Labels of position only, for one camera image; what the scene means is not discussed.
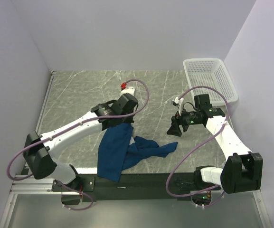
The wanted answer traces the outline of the blue t shirt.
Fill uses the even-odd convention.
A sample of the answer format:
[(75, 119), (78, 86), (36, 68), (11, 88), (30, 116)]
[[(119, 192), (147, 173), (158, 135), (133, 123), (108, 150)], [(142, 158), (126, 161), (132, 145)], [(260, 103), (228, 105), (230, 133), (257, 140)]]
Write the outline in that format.
[(177, 142), (160, 146), (153, 140), (134, 137), (133, 126), (129, 123), (108, 128), (98, 148), (97, 175), (118, 182), (123, 170), (152, 156), (165, 158), (177, 146)]

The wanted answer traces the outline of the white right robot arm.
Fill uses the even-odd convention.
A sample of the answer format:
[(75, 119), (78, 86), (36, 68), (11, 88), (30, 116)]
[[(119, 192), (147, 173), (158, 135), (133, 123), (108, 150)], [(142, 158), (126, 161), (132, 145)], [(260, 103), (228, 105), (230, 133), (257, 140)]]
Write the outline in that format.
[(193, 184), (203, 190), (209, 184), (221, 186), (226, 193), (259, 190), (261, 187), (263, 158), (253, 153), (236, 135), (223, 110), (213, 107), (209, 95), (196, 95), (193, 111), (186, 111), (184, 99), (176, 97), (173, 105), (177, 112), (171, 118), (168, 135), (180, 137), (191, 125), (203, 125), (216, 139), (226, 163), (223, 168), (214, 166), (197, 167)]

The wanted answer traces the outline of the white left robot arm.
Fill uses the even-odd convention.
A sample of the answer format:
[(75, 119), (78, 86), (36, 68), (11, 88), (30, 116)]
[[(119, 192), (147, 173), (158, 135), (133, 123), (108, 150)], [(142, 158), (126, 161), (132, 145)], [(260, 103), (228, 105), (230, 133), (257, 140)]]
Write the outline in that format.
[(137, 105), (138, 100), (132, 94), (125, 93), (117, 100), (98, 104), (79, 119), (56, 130), (41, 135), (30, 133), (26, 138), (26, 147), (48, 139), (23, 153), (33, 177), (40, 180), (50, 176), (61, 181), (67, 190), (76, 190), (80, 184), (78, 174), (72, 165), (57, 159), (59, 154), (86, 136), (121, 123), (132, 122), (132, 116), (108, 119), (97, 119), (97, 117), (131, 114)]

